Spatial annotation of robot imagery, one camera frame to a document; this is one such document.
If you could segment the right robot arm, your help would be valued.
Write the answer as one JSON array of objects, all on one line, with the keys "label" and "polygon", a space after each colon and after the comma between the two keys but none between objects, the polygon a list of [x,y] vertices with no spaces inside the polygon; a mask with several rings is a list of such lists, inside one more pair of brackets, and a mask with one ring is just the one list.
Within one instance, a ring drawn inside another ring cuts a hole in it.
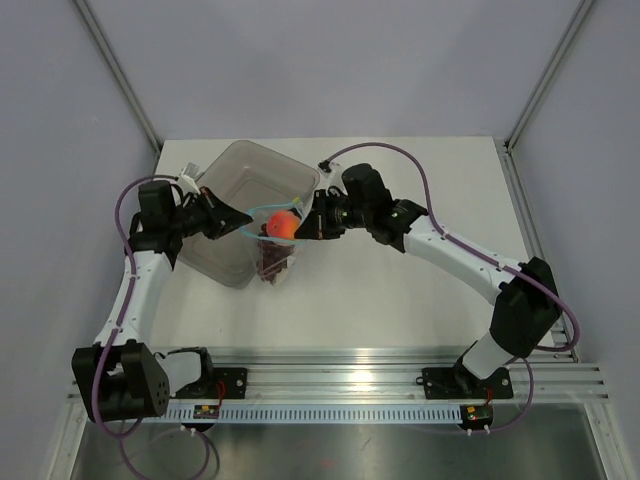
[{"label": "right robot arm", "polygon": [[439,267],[492,305],[488,332],[451,369],[451,381],[461,394],[478,395],[498,369],[514,358],[527,358],[561,316],[555,281],[544,260],[518,263],[454,239],[426,208],[393,198],[368,164],[348,168],[342,183],[342,189],[315,191],[295,238],[334,240],[349,229],[364,229],[378,243]]}]

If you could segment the grey toy fish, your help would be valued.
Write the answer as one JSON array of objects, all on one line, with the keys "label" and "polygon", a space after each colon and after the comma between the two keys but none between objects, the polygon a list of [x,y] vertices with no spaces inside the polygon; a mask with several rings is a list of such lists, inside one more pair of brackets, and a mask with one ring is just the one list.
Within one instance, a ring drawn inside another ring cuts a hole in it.
[{"label": "grey toy fish", "polygon": [[289,271],[290,262],[288,259],[284,259],[271,266],[267,271],[267,279],[272,286],[280,285],[288,276]]}]

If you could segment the clear zip top bag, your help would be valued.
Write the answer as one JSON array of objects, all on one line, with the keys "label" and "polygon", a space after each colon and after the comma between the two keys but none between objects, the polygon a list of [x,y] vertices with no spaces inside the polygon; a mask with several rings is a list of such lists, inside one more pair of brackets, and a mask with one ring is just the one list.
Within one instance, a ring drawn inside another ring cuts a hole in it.
[{"label": "clear zip top bag", "polygon": [[279,244],[294,245],[295,246],[294,254],[289,257],[290,271],[297,259],[298,254],[302,250],[302,247],[305,245],[304,240],[296,240],[296,239],[284,240],[284,239],[269,237],[266,233],[267,220],[274,212],[278,210],[291,210],[300,218],[300,223],[301,223],[303,219],[303,214],[304,214],[304,207],[305,207],[304,202],[300,198],[296,197],[293,200],[285,203],[256,206],[256,207],[250,208],[246,212],[246,214],[250,215],[253,218],[253,222],[249,225],[241,227],[240,233],[243,237],[243,243],[248,252],[251,265],[254,267],[256,276],[259,279],[260,277],[258,276],[257,266],[256,266],[256,262],[259,259],[259,255],[260,255],[259,246],[258,246],[259,240],[266,239]]}]

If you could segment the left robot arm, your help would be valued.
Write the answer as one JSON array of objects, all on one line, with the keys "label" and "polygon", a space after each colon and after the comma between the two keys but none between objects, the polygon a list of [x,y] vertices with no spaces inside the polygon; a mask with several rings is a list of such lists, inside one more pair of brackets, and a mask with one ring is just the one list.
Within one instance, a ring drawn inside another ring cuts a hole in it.
[{"label": "left robot arm", "polygon": [[124,273],[113,308],[92,345],[75,350],[71,365],[87,415],[105,428],[115,421],[160,417],[174,394],[223,399],[226,387],[204,347],[155,354],[147,346],[164,286],[185,239],[221,239],[251,223],[207,187],[189,188],[169,175],[133,181],[139,210],[119,226]]}]

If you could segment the red grape bunch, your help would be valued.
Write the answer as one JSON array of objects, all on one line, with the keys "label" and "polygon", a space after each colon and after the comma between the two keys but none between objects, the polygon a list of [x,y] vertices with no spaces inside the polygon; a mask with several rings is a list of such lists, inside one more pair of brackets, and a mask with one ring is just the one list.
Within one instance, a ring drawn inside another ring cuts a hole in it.
[{"label": "red grape bunch", "polygon": [[257,273],[260,279],[268,282],[267,271],[273,264],[288,259],[294,254],[294,245],[279,244],[270,240],[259,240],[259,259],[256,262]]}]

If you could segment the orange peach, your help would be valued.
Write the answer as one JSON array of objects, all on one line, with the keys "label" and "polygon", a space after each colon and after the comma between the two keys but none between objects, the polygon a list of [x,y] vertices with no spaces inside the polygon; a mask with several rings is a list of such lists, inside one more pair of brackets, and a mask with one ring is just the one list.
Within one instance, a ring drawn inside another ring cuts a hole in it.
[{"label": "orange peach", "polygon": [[284,240],[294,240],[300,225],[300,218],[291,210],[274,212],[266,223],[266,233],[269,237]]}]

